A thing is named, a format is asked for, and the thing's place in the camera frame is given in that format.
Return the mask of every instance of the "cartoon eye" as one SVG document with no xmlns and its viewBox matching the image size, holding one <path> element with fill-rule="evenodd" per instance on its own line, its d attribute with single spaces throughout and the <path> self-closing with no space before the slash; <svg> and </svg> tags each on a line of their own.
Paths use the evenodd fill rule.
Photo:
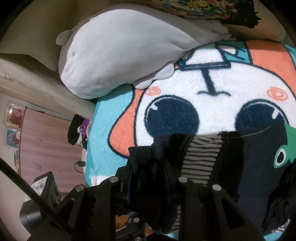
<svg viewBox="0 0 296 241">
<path fill-rule="evenodd" d="M 284 111 L 275 103 L 255 99 L 242 106 L 235 118 L 235 129 L 257 128 L 273 123 L 289 124 Z"/>
<path fill-rule="evenodd" d="M 173 133 L 194 135 L 200 123 L 195 107 L 175 95 L 155 98 L 146 108 L 144 120 L 146 130 L 152 137 Z"/>
<path fill-rule="evenodd" d="M 284 148 L 281 148 L 276 158 L 274 159 L 274 167 L 278 168 L 283 166 L 287 162 L 286 159 L 287 159 L 286 151 Z"/>
</svg>

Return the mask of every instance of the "pink cabinet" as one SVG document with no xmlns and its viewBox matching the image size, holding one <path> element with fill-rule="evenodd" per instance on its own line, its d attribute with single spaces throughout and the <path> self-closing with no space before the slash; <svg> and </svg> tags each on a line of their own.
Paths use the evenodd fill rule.
<svg viewBox="0 0 296 241">
<path fill-rule="evenodd" d="M 74 163 L 81 160 L 82 148 L 68 143 L 70 121 L 26 109 L 20 139 L 20 170 L 22 178 L 33 180 L 52 171 L 60 192 L 69 192 L 85 184 Z"/>
</svg>

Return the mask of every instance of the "black rod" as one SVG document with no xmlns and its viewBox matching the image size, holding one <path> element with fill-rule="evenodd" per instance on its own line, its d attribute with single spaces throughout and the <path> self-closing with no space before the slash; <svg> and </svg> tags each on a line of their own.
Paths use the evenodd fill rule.
<svg viewBox="0 0 296 241">
<path fill-rule="evenodd" d="M 42 198 L 27 184 L 5 161 L 0 158 L 0 171 L 14 182 L 29 198 L 31 198 L 41 210 L 49 216 L 61 229 L 66 231 L 75 240 L 83 241 L 83 238 L 72 229 L 59 215 L 42 200 Z"/>
</svg>

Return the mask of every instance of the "metal screw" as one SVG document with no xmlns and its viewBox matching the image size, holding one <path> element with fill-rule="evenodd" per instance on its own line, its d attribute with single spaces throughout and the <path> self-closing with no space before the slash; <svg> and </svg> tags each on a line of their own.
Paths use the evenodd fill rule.
<svg viewBox="0 0 296 241">
<path fill-rule="evenodd" d="M 185 183 L 185 182 L 187 182 L 187 178 L 186 177 L 179 177 L 179 182 Z"/>
<path fill-rule="evenodd" d="M 75 190 L 76 191 L 78 191 L 78 192 L 80 192 L 80 191 L 82 191 L 84 189 L 84 186 L 83 185 L 77 185 L 76 187 L 75 187 Z"/>
<path fill-rule="evenodd" d="M 220 191 L 220 190 L 221 190 L 221 187 L 220 187 L 220 185 L 218 185 L 218 184 L 214 184 L 214 185 L 213 185 L 213 189 L 214 189 L 215 191 Z"/>
<path fill-rule="evenodd" d="M 118 177 L 116 177 L 116 176 L 110 177 L 109 181 L 112 183 L 115 183 L 118 181 Z"/>
</svg>

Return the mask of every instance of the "wall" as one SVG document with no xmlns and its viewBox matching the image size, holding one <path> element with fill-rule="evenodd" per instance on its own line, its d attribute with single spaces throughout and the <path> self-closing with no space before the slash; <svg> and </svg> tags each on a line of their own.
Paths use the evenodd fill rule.
<svg viewBox="0 0 296 241">
<path fill-rule="evenodd" d="M 63 119 L 72 120 L 72 116 L 62 115 L 53 111 L 37 107 L 23 101 L 14 99 L 0 93 L 0 157 L 6 161 L 14 170 L 14 149 L 4 145 L 6 125 L 3 124 L 7 103 L 13 103 L 21 106 L 27 106 L 30 109 L 44 111 L 49 115 L 54 115 Z M 0 217 L 5 226 L 17 241 L 25 241 L 30 234 L 20 222 L 19 212 L 25 194 L 12 181 L 10 181 L 2 172 L 0 172 Z"/>
</svg>

